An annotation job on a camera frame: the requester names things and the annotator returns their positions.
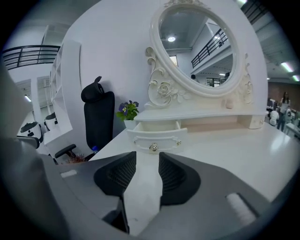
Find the drawer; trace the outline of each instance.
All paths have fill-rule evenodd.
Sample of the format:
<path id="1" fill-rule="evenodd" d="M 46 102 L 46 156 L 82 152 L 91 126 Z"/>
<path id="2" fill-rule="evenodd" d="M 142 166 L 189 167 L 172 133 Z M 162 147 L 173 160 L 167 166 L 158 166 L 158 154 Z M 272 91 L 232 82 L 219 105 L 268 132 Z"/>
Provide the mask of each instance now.
<path id="1" fill-rule="evenodd" d="M 140 122 L 133 130 L 127 130 L 136 150 L 151 154 L 183 151 L 187 144 L 187 133 L 188 130 L 181 128 L 176 120 Z"/>
<path id="2" fill-rule="evenodd" d="M 265 115 L 240 115 L 238 123 L 249 129 L 258 129 L 263 127 L 264 119 Z"/>

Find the oval mirror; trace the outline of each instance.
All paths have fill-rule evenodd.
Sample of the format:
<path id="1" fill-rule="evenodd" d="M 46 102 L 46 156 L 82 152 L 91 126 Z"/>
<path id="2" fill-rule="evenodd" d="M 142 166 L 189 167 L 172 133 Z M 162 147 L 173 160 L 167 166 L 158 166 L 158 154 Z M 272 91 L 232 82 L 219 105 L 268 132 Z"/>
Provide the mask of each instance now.
<path id="1" fill-rule="evenodd" d="M 218 87 L 229 78 L 233 68 L 229 39 L 204 12 L 192 8 L 169 11 L 159 35 L 170 59 L 191 81 Z"/>

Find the ceiling light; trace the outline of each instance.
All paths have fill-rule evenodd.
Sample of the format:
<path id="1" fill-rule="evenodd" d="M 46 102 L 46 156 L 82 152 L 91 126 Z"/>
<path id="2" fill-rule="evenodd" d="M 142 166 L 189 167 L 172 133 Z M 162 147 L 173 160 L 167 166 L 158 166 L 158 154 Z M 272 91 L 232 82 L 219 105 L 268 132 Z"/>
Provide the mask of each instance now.
<path id="1" fill-rule="evenodd" d="M 281 65 L 289 72 L 293 72 L 293 70 L 291 69 L 291 67 L 286 63 L 286 62 L 283 62 L 281 63 Z"/>
<path id="2" fill-rule="evenodd" d="M 294 79 L 296 82 L 299 82 L 299 81 L 300 81 L 300 80 L 299 80 L 299 77 L 296 76 L 296 75 L 293 76 L 293 79 Z"/>
<path id="3" fill-rule="evenodd" d="M 176 40 L 175 37 L 169 37 L 169 38 L 168 38 L 168 41 L 169 41 L 169 42 L 174 42 L 175 40 Z"/>
<path id="4" fill-rule="evenodd" d="M 31 102 L 31 100 L 29 99 L 29 97 L 27 95 L 25 95 L 25 98 L 28 102 Z"/>

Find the black railing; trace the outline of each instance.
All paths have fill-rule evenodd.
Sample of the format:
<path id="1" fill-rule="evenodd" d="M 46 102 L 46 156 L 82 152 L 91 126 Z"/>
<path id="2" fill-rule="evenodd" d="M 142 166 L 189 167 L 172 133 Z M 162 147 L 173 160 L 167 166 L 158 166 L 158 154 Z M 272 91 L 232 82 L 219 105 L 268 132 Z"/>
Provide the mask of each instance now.
<path id="1" fill-rule="evenodd" d="M 6 49 L 2 57 L 8 70 L 34 64 L 53 63 L 60 46 L 29 45 Z"/>
<path id="2" fill-rule="evenodd" d="M 216 49 L 223 46 L 227 40 L 227 36 L 222 29 L 219 29 L 217 33 L 211 38 L 211 40 L 204 46 L 204 48 L 195 56 L 192 60 L 193 68 L 202 62 L 207 56 L 211 55 Z"/>
<path id="3" fill-rule="evenodd" d="M 254 24 L 268 11 L 267 8 L 264 7 L 259 0 L 248 0 L 241 7 L 241 10 L 246 15 L 251 24 Z"/>

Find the chair backrest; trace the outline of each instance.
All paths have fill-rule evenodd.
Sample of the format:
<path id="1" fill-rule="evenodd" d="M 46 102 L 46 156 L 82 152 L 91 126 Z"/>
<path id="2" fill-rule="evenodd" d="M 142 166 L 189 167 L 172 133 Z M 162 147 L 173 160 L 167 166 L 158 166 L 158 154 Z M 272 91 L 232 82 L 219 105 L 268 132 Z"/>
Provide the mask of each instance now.
<path id="1" fill-rule="evenodd" d="M 114 93 L 106 92 L 98 83 L 101 77 L 81 93 L 84 104 L 86 142 L 89 148 L 104 148 L 113 139 Z"/>

